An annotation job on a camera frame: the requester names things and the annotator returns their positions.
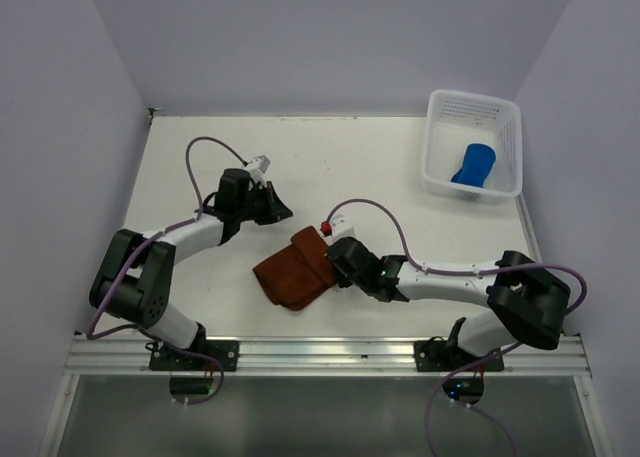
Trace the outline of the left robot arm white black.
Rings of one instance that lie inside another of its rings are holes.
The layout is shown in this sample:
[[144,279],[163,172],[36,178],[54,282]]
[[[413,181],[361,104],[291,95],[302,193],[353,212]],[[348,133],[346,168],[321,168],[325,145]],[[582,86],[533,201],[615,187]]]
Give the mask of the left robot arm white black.
[[169,303],[174,268],[196,254],[227,243],[245,222],[276,224],[293,216],[261,170],[231,168],[223,172],[216,191],[196,193],[193,216],[163,230],[114,234],[89,291],[96,310],[87,338],[98,333],[103,314],[173,347],[172,356],[185,369],[201,367],[208,356],[202,326]]

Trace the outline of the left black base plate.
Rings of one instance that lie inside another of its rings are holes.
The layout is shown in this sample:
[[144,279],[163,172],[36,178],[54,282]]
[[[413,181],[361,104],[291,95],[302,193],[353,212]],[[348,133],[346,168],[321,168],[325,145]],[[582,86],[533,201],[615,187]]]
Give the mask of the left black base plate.
[[149,369],[166,372],[198,372],[213,369],[213,364],[203,356],[214,358],[227,372],[234,372],[239,357],[236,340],[200,339],[187,349],[172,350],[159,342],[148,342],[145,349],[151,353]]

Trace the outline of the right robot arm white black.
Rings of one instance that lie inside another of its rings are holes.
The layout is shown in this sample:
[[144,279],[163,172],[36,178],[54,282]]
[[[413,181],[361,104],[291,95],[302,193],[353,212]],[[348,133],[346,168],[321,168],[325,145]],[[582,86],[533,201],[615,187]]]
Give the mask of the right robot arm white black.
[[480,357],[521,343],[539,350],[558,347],[570,288],[517,251],[495,262],[437,269],[407,256],[376,256],[354,237],[325,254],[341,288],[355,286],[385,303],[441,300],[481,307],[484,313],[458,319],[447,337],[451,366],[468,369]]

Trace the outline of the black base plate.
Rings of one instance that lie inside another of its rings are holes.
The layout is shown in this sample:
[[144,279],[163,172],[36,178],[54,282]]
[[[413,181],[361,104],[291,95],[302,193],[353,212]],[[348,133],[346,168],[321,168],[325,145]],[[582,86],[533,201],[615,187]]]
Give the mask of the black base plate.
[[443,337],[414,341],[413,356],[418,372],[451,372],[478,360],[478,357],[449,346]]
[[172,350],[159,342],[148,342],[145,349],[151,353],[149,369],[166,372],[198,372],[213,369],[213,364],[203,356],[214,358],[227,372],[234,372],[239,357],[236,340],[200,339],[187,349]]

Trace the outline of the aluminium mounting rail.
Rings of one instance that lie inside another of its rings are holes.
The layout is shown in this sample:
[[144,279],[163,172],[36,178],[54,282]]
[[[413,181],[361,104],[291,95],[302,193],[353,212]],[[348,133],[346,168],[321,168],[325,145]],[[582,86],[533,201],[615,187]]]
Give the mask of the aluminium mounting rail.
[[[421,375],[410,338],[238,338],[233,376],[393,376]],[[144,375],[151,354],[140,336],[72,341],[67,375]],[[589,377],[582,340],[563,338],[554,351],[520,347],[503,357],[497,377]]]

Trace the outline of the white plastic basket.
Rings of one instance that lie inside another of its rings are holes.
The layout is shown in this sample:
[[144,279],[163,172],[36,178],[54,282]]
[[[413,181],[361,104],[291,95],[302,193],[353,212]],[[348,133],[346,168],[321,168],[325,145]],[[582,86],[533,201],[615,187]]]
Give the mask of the white plastic basket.
[[436,90],[428,102],[420,177],[430,192],[502,203],[523,188],[522,119],[517,104]]

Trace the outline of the blue towel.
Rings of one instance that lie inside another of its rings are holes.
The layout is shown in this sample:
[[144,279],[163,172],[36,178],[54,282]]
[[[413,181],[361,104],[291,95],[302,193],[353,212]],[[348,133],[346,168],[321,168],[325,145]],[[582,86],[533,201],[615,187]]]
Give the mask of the blue towel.
[[470,144],[465,150],[461,167],[450,181],[483,188],[495,162],[496,153],[492,147],[481,143]]

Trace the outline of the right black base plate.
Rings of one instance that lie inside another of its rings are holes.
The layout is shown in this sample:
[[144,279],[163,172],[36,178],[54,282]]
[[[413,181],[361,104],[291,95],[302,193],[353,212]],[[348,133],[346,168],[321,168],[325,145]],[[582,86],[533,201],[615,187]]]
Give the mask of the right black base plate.
[[418,372],[451,372],[478,360],[478,357],[449,346],[443,337],[414,341],[413,356]]

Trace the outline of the brown towel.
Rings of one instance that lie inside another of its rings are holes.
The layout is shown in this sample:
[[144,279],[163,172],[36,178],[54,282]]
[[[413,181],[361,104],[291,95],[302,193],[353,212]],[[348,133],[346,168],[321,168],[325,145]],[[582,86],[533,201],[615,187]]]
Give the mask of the brown towel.
[[300,311],[337,283],[327,250],[318,231],[308,226],[252,271],[272,304]]

